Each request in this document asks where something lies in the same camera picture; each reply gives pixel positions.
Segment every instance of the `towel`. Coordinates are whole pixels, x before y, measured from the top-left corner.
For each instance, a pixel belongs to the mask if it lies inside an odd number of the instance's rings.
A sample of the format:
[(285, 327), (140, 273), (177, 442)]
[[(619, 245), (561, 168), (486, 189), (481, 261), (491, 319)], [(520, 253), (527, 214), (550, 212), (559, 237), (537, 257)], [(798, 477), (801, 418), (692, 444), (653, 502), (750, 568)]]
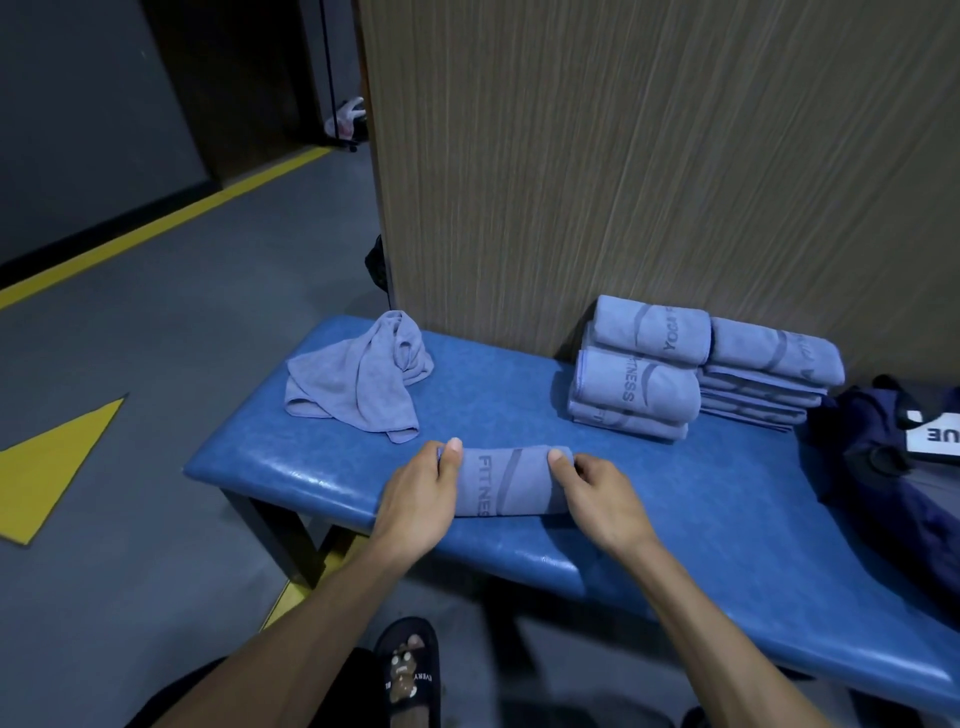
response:
[(596, 336), (596, 327), (592, 321), (587, 321), (587, 325), (584, 326), (584, 335), (580, 338), (580, 348), (599, 349), (601, 352), (625, 353), (620, 349), (615, 349), (614, 347), (605, 347), (603, 344), (598, 342)]
[(692, 369), (630, 354), (581, 349), (573, 398), (671, 423), (692, 422), (700, 411), (700, 385)]
[[(710, 399), (712, 401), (722, 400), (732, 406), (739, 405), (751, 407), (761, 412), (771, 412), (773, 414), (782, 415), (783, 417), (806, 417), (806, 410), (802, 407), (795, 407), (791, 404), (781, 404), (775, 401), (759, 400), (756, 397), (741, 395), (738, 392), (719, 392), (717, 390), (708, 389), (707, 387), (701, 387), (700, 401), (703, 402), (706, 399)], [(713, 407), (714, 409), (720, 409), (716, 406), (716, 404), (710, 404), (709, 406)]]
[(710, 317), (698, 308), (601, 296), (593, 324), (598, 344), (664, 361), (700, 366), (710, 351)]
[(403, 311), (387, 311), (370, 330), (287, 362), (286, 409), (296, 417), (332, 417), (391, 442), (417, 437), (420, 423), (406, 388), (433, 371), (420, 329)]
[(722, 392), (704, 391), (702, 394), (703, 408), (719, 412), (728, 412), (751, 420), (773, 425), (799, 425), (806, 422), (806, 410), (798, 407), (788, 407), (784, 404), (759, 401), (747, 403), (735, 399), (737, 395), (728, 396)]
[(623, 409), (594, 407), (592, 404), (573, 399), (573, 387), (566, 401), (566, 411), (573, 422), (580, 425), (593, 425), (628, 432), (634, 435), (659, 437), (662, 440), (682, 440), (686, 437), (686, 425), (665, 423), (650, 417), (640, 417)]
[(760, 427), (766, 427), (767, 429), (774, 429), (777, 432), (791, 432), (793, 430), (793, 425), (777, 425), (776, 423), (769, 423), (765, 420), (756, 420), (753, 417), (739, 415), (736, 412), (724, 412), (723, 410), (712, 409), (710, 407), (703, 407), (700, 411), (705, 415), (724, 417), (728, 420), (736, 420), (737, 422), (747, 423), (748, 425), (758, 425)]
[(821, 387), (844, 382), (840, 351), (827, 339), (729, 319), (711, 320), (710, 364), (753, 369)]
[[(457, 478), (456, 516), (542, 516), (566, 513), (564, 488), (553, 478), (551, 446), (464, 449)], [(557, 447), (573, 462), (569, 448)], [(437, 457), (443, 453), (437, 449)]]
[(820, 406), (820, 401), (827, 393), (826, 388), (802, 387), (780, 379), (780, 384), (769, 383), (776, 377), (762, 375), (767, 381), (756, 381), (748, 370), (734, 370), (727, 367), (710, 367), (707, 365), (697, 372), (697, 381), (701, 390), (711, 389), (716, 392), (744, 395), (755, 400), (766, 400), (779, 404), (789, 404), (793, 407), (812, 409)]

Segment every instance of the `white label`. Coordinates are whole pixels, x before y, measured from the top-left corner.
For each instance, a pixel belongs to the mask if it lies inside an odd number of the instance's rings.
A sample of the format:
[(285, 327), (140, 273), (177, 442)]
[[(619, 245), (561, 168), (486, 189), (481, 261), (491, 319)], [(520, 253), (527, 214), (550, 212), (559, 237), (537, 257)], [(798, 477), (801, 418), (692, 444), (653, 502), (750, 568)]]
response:
[[(907, 419), (915, 423), (924, 420), (920, 412), (909, 410)], [(908, 452), (926, 452), (930, 455), (960, 457), (960, 414), (945, 412), (933, 422), (906, 431)]]

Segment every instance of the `left hand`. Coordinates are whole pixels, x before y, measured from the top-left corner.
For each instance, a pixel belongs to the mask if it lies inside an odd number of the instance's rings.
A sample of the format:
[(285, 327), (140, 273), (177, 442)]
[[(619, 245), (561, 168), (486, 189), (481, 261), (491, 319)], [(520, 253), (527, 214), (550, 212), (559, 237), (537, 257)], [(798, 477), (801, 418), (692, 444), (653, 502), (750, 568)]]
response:
[(452, 438), (438, 463), (439, 447), (443, 443), (431, 440), (396, 469), (376, 512), (371, 545), (380, 544), (407, 568), (436, 546), (453, 522), (464, 444)]

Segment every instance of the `yellow floor stripe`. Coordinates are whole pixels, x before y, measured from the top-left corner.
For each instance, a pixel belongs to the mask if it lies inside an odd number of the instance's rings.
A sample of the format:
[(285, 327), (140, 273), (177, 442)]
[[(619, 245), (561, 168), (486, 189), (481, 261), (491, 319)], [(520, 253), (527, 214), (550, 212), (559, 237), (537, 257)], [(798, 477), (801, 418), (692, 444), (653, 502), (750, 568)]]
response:
[(148, 223), (142, 228), (137, 228), (135, 231), (120, 235), (120, 237), (115, 237), (109, 242), (97, 246), (93, 250), (77, 255), (64, 261), (60, 265), (55, 265), (53, 268), (45, 270), (42, 273), (37, 273), (35, 276), (31, 276), (26, 280), (4, 288), (0, 290), (0, 309), (23, 301), (25, 298), (33, 296), (34, 293), (39, 293), (62, 280), (82, 273), (87, 268), (92, 268), (115, 255), (120, 255), (124, 251), (128, 251), (133, 246), (139, 245), (155, 235), (167, 232), (171, 228), (175, 228), (177, 225), (192, 220), (216, 206), (250, 192), (261, 184), (275, 180), (280, 175), (285, 175), (287, 172), (302, 167), (314, 159), (319, 159), (329, 151), (329, 149), (321, 147), (311, 149), (292, 159), (277, 164), (270, 169), (266, 169), (263, 172), (247, 177), (245, 180), (225, 187), (220, 192), (212, 194), (209, 197), (204, 197), (193, 205), (188, 205), (176, 212), (171, 212), (169, 215), (165, 215), (152, 223)]
[[(353, 534), (353, 540), (350, 542), (346, 551), (344, 551), (341, 547), (337, 547), (326, 554), (326, 557), (324, 558), (324, 573), (321, 574), (320, 580), (323, 581), (331, 573), (339, 569), (347, 562), (348, 559), (350, 559), (350, 557), (353, 556), (354, 553), (356, 553), (357, 549), (366, 542), (366, 536)], [(280, 596), (276, 598), (274, 608), (270, 610), (270, 614), (267, 615), (267, 618), (263, 622), (263, 626), (260, 627), (260, 630), (265, 630), (275, 621), (283, 617), (283, 615), (285, 615), (291, 609), (300, 604), (304, 599), (310, 596), (310, 591), (311, 590), (306, 587), (302, 587), (298, 584), (288, 581), (287, 585), (283, 588), (283, 591), (280, 592)]]
[(122, 403), (0, 451), (0, 536), (24, 546), (34, 538)]

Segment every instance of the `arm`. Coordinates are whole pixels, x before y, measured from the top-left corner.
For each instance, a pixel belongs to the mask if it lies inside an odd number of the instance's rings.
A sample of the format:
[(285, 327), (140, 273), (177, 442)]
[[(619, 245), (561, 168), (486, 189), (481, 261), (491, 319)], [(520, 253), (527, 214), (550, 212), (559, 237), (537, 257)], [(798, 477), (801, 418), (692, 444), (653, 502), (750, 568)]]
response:
[(463, 445), (440, 464), (428, 442), (383, 491), (363, 550), (324, 579), (297, 609), (230, 655), (156, 724), (158, 728), (302, 728), (384, 597), (453, 521)]
[(578, 454), (576, 468), (559, 450), (548, 459), (577, 525), (630, 573), (657, 613), (713, 725), (830, 726), (663, 547), (626, 475), (592, 455)]

